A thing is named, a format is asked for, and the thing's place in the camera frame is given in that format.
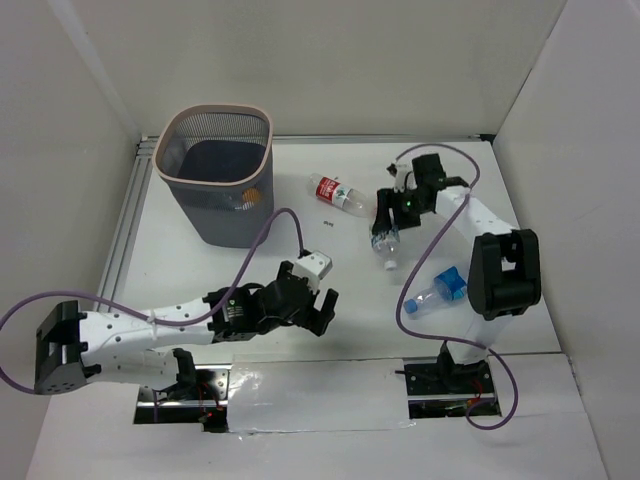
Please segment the clear bottle green blue label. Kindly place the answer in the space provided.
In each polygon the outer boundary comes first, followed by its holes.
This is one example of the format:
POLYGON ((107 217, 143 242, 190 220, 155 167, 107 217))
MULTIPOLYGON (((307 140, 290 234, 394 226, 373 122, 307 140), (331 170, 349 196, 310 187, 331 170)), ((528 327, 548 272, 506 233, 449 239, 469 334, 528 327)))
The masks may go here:
POLYGON ((386 271, 397 269, 400 237, 395 224, 379 226, 373 223, 370 229, 370 244, 386 271))

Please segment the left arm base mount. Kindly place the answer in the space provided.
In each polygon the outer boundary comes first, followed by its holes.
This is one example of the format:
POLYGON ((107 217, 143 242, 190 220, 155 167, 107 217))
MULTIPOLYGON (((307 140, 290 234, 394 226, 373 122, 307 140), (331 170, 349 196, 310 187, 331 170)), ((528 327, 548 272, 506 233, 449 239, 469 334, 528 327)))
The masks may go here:
POLYGON ((196 383, 167 393, 139 389, 134 425, 197 425, 203 432, 227 433, 231 364, 196 366, 196 383))

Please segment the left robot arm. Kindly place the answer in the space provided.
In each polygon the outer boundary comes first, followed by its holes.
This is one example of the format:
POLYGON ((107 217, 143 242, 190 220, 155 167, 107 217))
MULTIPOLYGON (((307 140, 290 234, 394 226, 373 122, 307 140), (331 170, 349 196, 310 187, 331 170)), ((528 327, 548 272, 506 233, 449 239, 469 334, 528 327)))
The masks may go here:
POLYGON ((308 252, 295 262, 282 262, 266 286, 223 288, 148 311, 142 319, 83 312, 75 301, 61 302, 36 332, 34 390, 57 395, 114 382, 187 398, 198 382, 189 345, 246 342, 288 326, 323 335, 335 316, 338 294, 328 290, 320 307, 315 301, 331 268, 328 256, 308 252))

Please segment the clear bottle red label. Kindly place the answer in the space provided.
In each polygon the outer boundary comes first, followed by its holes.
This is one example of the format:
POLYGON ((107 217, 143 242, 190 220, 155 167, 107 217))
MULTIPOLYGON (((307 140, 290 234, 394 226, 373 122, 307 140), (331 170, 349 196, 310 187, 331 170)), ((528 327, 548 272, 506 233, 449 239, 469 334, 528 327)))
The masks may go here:
POLYGON ((350 215, 368 219, 374 216, 372 198, 339 180, 313 173, 307 180, 307 191, 311 197, 350 215))

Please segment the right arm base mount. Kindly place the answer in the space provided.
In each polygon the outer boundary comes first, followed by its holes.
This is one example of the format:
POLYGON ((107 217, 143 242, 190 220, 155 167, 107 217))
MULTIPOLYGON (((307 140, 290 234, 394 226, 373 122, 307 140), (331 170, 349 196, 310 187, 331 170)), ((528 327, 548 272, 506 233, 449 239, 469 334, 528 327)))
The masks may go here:
POLYGON ((471 416, 500 416, 491 369, 487 362, 470 371, 448 375, 436 359, 405 361, 394 373, 406 387, 409 418, 462 418, 473 405, 471 416))

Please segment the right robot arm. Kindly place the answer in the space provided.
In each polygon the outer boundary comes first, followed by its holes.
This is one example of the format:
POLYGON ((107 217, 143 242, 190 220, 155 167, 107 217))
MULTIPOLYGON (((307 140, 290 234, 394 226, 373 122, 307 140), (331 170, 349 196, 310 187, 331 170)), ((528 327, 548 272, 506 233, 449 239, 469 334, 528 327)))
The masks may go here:
POLYGON ((371 226, 372 249, 387 269, 396 267, 393 254, 399 232, 421 225, 421 216, 434 213, 455 228, 471 245, 464 286, 438 278, 436 288, 455 296, 463 289, 474 317, 462 343, 446 340, 436 379, 448 392, 460 391, 471 379, 470 367, 485 360, 507 319, 519 316, 541 298, 538 237, 501 220, 472 195, 472 186, 446 174, 440 157, 427 153, 407 163, 396 161, 387 171, 394 185, 376 193, 371 226))

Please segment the crushed bottle blue label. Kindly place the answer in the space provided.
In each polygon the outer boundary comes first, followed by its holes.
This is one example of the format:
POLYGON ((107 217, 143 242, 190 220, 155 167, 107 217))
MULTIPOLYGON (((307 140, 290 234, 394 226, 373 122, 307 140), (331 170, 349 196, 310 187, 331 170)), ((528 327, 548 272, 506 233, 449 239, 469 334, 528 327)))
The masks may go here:
POLYGON ((460 303, 466 295, 467 282, 452 266, 436 275, 428 288, 405 300, 403 309, 411 317, 425 316, 460 303))

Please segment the orange juice bottle gold cap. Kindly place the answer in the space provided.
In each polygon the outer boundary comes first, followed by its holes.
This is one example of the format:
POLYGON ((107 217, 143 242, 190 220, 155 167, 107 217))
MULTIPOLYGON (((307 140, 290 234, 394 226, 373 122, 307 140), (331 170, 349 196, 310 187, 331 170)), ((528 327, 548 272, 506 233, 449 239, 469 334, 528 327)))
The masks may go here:
POLYGON ((262 194, 258 189, 252 187, 242 193, 242 200, 244 208, 253 208, 262 201, 262 194))

